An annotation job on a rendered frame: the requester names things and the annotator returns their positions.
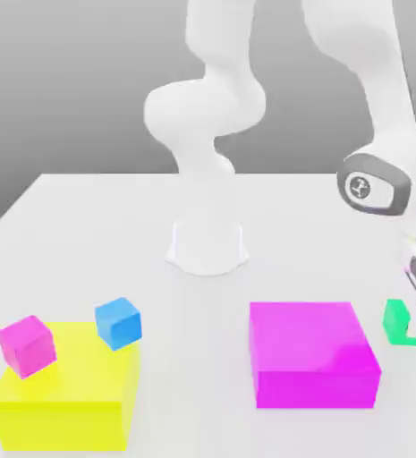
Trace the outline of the small green cube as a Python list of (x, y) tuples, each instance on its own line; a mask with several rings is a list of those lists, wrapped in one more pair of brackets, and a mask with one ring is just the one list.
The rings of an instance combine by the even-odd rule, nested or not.
[(410, 312), (402, 300), (386, 301), (382, 324), (389, 343), (416, 347), (416, 336), (408, 335), (410, 322)]

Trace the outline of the small blue cube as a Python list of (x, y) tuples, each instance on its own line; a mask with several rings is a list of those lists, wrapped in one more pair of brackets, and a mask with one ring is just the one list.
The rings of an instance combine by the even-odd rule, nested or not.
[(140, 312), (124, 297), (96, 307), (95, 320), (98, 335), (112, 351), (142, 338)]

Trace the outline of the small magenta cube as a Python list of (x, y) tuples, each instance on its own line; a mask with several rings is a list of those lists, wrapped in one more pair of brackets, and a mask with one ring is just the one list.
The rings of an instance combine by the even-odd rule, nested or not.
[(34, 315), (0, 329), (0, 346), (5, 362), (21, 379), (57, 360), (51, 330)]

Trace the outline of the large magenta box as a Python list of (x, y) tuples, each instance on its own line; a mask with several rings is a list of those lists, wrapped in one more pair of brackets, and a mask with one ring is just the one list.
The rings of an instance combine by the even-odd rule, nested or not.
[(259, 409), (371, 409), (381, 368), (349, 302), (253, 302)]

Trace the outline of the large yellow box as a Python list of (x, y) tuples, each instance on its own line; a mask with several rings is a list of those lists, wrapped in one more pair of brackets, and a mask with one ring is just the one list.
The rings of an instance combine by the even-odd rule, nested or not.
[(92, 322), (51, 322), (56, 362), (0, 379), (5, 451), (123, 451), (140, 378), (140, 345), (113, 351)]

